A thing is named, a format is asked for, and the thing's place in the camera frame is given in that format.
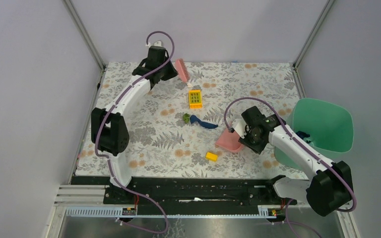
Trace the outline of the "pink hand brush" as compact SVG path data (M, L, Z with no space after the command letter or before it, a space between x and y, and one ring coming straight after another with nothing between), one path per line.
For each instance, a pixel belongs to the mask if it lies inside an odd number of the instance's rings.
M188 81L190 80L190 75L183 59L177 59L175 61L175 68L178 73L179 79L184 83L188 83Z

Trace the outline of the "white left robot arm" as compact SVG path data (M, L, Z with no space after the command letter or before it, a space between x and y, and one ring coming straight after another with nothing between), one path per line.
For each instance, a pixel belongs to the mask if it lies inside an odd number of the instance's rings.
M107 159L110 182L118 187L115 198L123 204L130 203L134 197L133 189L128 187L132 175L126 166L125 150L130 136L125 118L157 83L177 75L168 51L161 46L151 46L147 57L132 71L120 94L108 105L95 107L91 112L91 139L95 154Z

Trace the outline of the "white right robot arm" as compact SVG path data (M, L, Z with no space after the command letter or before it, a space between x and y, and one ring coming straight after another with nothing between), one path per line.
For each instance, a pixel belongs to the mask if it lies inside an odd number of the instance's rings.
M351 168L316 151L303 141L281 117L265 116L253 106L232 122L239 142L260 154L270 144L287 155L308 177L307 180L277 176L265 190L266 201L279 203L283 198L305 202L320 216L333 211L351 212L357 207Z

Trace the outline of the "pink dustpan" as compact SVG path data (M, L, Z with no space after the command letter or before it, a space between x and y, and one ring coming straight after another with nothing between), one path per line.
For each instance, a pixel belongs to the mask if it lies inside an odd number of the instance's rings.
M215 142L215 145L231 153L238 153L244 148L239 139L240 136L236 132L229 132L228 129L225 129Z

